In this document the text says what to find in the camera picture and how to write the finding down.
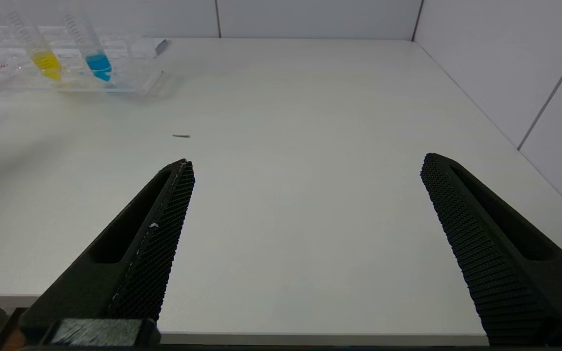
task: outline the test tube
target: test tube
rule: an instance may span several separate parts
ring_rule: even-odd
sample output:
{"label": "test tube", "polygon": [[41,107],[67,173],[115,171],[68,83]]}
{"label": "test tube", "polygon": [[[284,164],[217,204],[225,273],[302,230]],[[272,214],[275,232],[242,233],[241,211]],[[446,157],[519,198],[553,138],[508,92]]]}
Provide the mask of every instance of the test tube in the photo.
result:
{"label": "test tube", "polygon": [[40,69],[43,76],[53,80],[60,80],[62,66],[58,58],[47,44],[47,40],[40,34],[20,11],[14,0],[0,0],[0,11],[6,18],[10,31],[23,46],[27,55]]}
{"label": "test tube", "polygon": [[108,82],[112,65],[88,19],[84,4],[80,0],[67,0],[58,8],[64,14],[64,26],[75,40],[75,44],[92,74]]}

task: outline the test tube rack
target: test tube rack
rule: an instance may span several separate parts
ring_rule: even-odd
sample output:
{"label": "test tube rack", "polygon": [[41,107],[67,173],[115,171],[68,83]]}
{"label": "test tube rack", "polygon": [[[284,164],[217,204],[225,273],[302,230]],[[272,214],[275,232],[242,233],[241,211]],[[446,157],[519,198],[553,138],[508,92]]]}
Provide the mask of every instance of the test tube rack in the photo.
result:
{"label": "test tube rack", "polygon": [[111,79],[96,78],[65,27],[38,27],[64,69],[62,80],[44,77],[7,26],[0,26],[0,92],[63,91],[147,94],[165,73],[153,63],[153,38],[97,30],[112,64]]}

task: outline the white table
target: white table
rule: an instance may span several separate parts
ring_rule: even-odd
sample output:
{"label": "white table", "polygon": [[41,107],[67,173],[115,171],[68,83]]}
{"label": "white table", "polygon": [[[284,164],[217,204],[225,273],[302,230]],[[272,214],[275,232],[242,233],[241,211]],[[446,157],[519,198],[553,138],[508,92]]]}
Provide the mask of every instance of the white table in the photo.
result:
{"label": "white table", "polygon": [[183,157],[164,342],[485,343],[428,152],[562,247],[561,196],[416,44],[177,39],[158,61],[163,96],[0,97],[0,307],[30,305]]}

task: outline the yellow liquid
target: yellow liquid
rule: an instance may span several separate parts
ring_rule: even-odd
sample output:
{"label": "yellow liquid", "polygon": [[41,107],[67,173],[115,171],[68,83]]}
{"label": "yellow liquid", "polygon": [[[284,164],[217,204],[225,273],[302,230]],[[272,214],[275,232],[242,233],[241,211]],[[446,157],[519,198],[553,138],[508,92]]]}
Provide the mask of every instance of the yellow liquid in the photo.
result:
{"label": "yellow liquid", "polygon": [[53,80],[60,80],[62,66],[58,62],[58,58],[51,50],[41,50],[32,55],[32,61],[36,67],[40,69],[43,76]]}

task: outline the blue liquid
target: blue liquid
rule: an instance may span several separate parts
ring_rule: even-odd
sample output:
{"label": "blue liquid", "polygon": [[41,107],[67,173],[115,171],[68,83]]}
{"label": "blue liquid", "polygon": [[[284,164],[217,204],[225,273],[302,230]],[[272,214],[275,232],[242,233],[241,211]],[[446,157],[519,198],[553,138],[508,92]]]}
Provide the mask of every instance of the blue liquid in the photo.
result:
{"label": "blue liquid", "polygon": [[86,63],[95,77],[106,82],[110,80],[109,73],[112,71],[112,66],[103,52],[86,56]]}

